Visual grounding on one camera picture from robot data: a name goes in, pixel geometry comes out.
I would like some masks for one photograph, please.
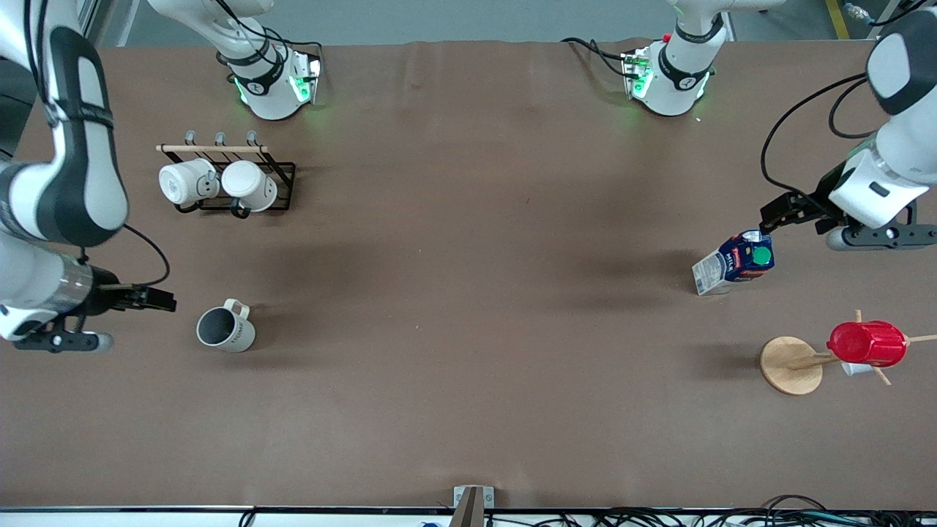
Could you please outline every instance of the green bottle cap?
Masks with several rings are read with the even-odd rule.
[[[751,254],[751,260],[755,265],[766,265],[771,261],[771,249],[767,247],[756,247]]]

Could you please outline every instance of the blue carton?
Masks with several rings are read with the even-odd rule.
[[[771,236],[755,229],[729,238],[693,266],[696,292],[725,294],[774,267]]]

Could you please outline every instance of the red cup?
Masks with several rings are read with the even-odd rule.
[[[844,362],[887,368],[904,358],[908,342],[901,330],[884,321],[847,322],[833,329],[826,347]]]

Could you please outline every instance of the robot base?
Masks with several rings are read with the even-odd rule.
[[[270,86],[265,95],[251,92],[254,86],[238,84],[241,101],[250,107],[257,117],[267,121],[279,121],[296,113],[304,104],[315,104],[319,87],[321,61],[310,60],[305,53],[281,50],[290,58],[280,78]]]
[[[622,70],[634,73],[638,79],[625,78],[625,93],[644,103],[649,110],[660,115],[680,115],[692,108],[693,103],[703,96],[709,73],[689,90],[678,90],[674,82],[661,73],[659,56],[664,43],[660,40],[650,46],[636,50],[634,54],[622,55]]]

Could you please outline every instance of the brown tablecloth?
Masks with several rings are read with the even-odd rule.
[[[171,258],[179,309],[89,321],[107,354],[4,344],[0,503],[432,505],[478,483],[505,506],[937,507],[933,345],[888,388],[832,366],[796,399],[756,367],[777,336],[823,349],[857,308],[933,332],[933,249],[836,253],[790,227],[744,291],[691,289],[781,193],[758,170],[770,126],[869,47],[727,45],[677,118],[567,45],[330,48],[321,105],[277,123],[211,49],[103,52],[129,222]],[[867,92],[843,128],[883,122]],[[852,147],[826,130],[831,101],[781,131],[779,179],[812,189]],[[18,157],[49,158],[33,117]],[[300,165],[293,209],[173,210],[154,145],[188,129],[255,129]],[[90,254],[126,281],[161,269],[129,233]],[[195,338],[228,297],[255,308],[245,354]]]

